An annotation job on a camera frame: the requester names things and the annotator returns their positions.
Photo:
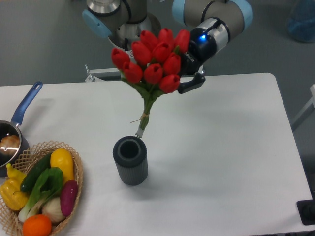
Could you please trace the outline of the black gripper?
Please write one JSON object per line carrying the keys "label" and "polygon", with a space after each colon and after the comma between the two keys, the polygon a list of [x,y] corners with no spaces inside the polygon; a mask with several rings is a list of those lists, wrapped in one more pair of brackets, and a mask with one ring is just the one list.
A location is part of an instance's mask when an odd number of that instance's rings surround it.
{"label": "black gripper", "polygon": [[[211,29],[194,28],[190,32],[188,50],[181,55],[180,76],[192,75],[217,52],[215,39],[209,35]],[[182,82],[177,89],[183,94],[201,87],[206,81],[205,77],[196,73],[188,82]]]}

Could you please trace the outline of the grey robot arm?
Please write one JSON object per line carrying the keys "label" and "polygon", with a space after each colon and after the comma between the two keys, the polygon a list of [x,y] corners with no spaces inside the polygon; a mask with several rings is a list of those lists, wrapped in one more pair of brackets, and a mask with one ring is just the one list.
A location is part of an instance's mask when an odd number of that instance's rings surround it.
{"label": "grey robot arm", "polygon": [[[82,17],[91,31],[127,53],[141,31],[157,36],[161,30],[145,0],[88,0],[86,4]],[[253,19],[252,8],[245,0],[175,0],[172,15],[177,22],[193,27],[188,52],[183,56],[183,75],[194,78],[180,84],[180,94],[202,86],[203,64],[241,34]]]}

